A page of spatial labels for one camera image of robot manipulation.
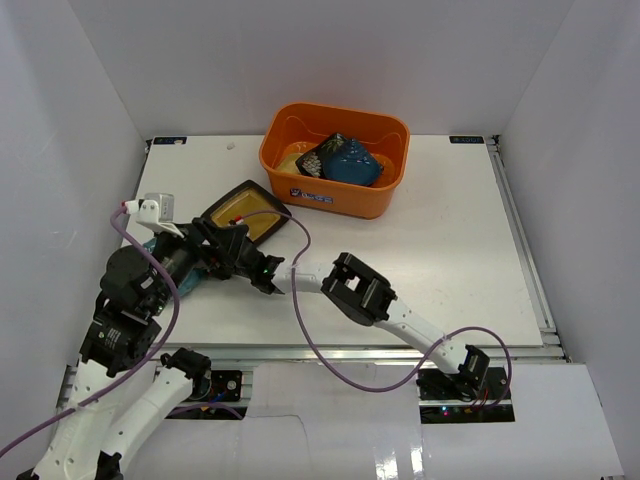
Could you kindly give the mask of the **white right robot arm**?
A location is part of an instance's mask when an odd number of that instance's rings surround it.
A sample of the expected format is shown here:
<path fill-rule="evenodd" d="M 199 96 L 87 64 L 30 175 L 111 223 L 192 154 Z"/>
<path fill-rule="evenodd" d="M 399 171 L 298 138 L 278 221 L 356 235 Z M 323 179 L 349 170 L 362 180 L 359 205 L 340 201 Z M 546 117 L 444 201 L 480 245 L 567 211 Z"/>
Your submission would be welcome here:
<path fill-rule="evenodd" d="M 249 227 L 218 227 L 201 220 L 199 228 L 209 243 L 213 271 L 222 278 L 240 276 L 259 291 L 292 297 L 294 313 L 307 344 L 316 357 L 347 385 L 368 393 L 387 393 L 409 382 L 415 371 L 387 387 L 369 387 L 345 377 L 322 356 L 302 319 L 301 292 L 325 296 L 354 323 L 384 330 L 431 360 L 461 397 L 472 399 L 488 385 L 489 357 L 481 349 L 455 340 L 415 313 L 397 296 L 390 281 L 351 253 L 342 252 L 330 264 L 304 264 L 296 256 L 285 259 L 263 254 L 249 238 Z"/>

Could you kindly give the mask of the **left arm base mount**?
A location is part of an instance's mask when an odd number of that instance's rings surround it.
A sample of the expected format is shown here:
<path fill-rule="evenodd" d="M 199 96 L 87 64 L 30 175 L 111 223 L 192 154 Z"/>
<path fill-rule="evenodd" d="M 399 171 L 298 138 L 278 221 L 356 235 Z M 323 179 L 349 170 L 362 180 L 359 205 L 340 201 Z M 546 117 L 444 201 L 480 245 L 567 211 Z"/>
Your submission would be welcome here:
<path fill-rule="evenodd" d="M 222 410 L 216 404 L 235 403 L 241 398 L 242 372 L 213 370 L 208 356 L 180 348 L 173 354 L 162 354 L 160 363 L 163 367 L 177 368 L 192 386 L 191 394 L 183 401 L 184 406 L 176 407 L 169 417 L 213 418 L 217 410 Z"/>

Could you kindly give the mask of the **black floral square plate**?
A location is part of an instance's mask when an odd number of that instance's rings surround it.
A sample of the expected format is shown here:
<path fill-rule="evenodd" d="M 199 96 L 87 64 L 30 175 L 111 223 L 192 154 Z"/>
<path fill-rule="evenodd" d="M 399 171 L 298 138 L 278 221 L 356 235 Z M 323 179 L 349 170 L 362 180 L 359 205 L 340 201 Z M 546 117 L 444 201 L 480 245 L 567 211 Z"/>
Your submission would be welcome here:
<path fill-rule="evenodd" d="M 302 154 L 295 165 L 298 171 L 307 177 L 324 179 L 324 163 L 328 161 L 345 143 L 347 138 L 334 133 L 321 143 Z"/>

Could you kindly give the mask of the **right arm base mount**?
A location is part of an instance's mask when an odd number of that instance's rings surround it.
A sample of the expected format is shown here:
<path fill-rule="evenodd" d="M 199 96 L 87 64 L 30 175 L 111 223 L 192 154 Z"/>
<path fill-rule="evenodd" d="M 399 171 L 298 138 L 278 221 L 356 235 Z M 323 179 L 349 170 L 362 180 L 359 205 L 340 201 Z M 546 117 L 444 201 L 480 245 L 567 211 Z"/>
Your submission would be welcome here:
<path fill-rule="evenodd" d="M 439 370 L 420 370 L 416 385 L 420 420 L 423 425 L 513 423 L 515 418 L 508 392 L 495 407 L 489 407 L 503 393 L 507 383 L 504 368 L 490 367 L 481 389 L 457 387 Z"/>

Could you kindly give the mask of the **small yellow square dish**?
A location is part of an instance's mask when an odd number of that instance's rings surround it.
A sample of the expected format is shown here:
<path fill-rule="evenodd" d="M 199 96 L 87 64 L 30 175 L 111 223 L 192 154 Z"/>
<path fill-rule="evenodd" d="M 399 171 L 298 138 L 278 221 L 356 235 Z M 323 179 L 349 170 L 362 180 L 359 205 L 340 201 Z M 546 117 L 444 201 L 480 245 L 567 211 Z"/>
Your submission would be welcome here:
<path fill-rule="evenodd" d="M 282 173 L 300 175 L 300 170 L 297 166 L 297 160 L 301 157 L 300 153 L 291 153 L 286 155 L 276 167 L 276 170 Z"/>

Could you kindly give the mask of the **blue leaf-shaped plate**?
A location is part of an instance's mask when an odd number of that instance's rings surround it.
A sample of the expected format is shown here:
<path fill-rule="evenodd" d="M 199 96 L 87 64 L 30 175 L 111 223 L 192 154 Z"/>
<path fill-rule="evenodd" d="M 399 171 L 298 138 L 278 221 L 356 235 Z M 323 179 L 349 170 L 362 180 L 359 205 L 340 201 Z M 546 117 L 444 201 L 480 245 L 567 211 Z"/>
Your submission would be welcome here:
<path fill-rule="evenodd" d="M 348 139 L 323 161 L 324 177 L 328 180 L 357 186 L 373 185 L 384 167 L 355 138 Z"/>

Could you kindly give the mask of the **teal round scalloped plate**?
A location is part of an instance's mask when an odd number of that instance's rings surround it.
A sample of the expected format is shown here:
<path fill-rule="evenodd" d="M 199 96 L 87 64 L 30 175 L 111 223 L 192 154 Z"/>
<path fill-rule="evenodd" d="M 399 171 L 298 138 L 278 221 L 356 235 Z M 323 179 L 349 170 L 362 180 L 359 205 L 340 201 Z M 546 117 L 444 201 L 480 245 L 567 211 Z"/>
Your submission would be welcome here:
<path fill-rule="evenodd" d="M 156 246 L 156 238 L 152 237 L 142 244 L 143 248 L 152 253 Z M 181 297 L 189 295 L 205 278 L 207 272 L 201 268 L 192 269 L 185 279 L 178 285 L 178 292 Z"/>

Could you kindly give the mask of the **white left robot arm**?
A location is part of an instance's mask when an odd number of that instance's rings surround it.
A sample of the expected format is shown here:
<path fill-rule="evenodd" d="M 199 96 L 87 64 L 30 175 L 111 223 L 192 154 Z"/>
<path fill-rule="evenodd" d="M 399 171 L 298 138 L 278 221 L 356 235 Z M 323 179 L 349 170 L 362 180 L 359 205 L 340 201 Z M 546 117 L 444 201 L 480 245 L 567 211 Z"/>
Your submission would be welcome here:
<path fill-rule="evenodd" d="M 169 330 L 156 318 L 179 304 L 179 287 L 198 268 L 218 271 L 219 232 L 194 218 L 166 224 L 148 251 L 133 242 L 108 259 L 92 323 L 65 410 L 46 421 L 55 434 L 42 459 L 22 479 L 121 479 L 125 464 L 181 402 L 211 387 L 211 361 L 180 348 L 163 354 L 159 375 L 122 417 L 115 415 L 126 383 L 149 363 Z"/>

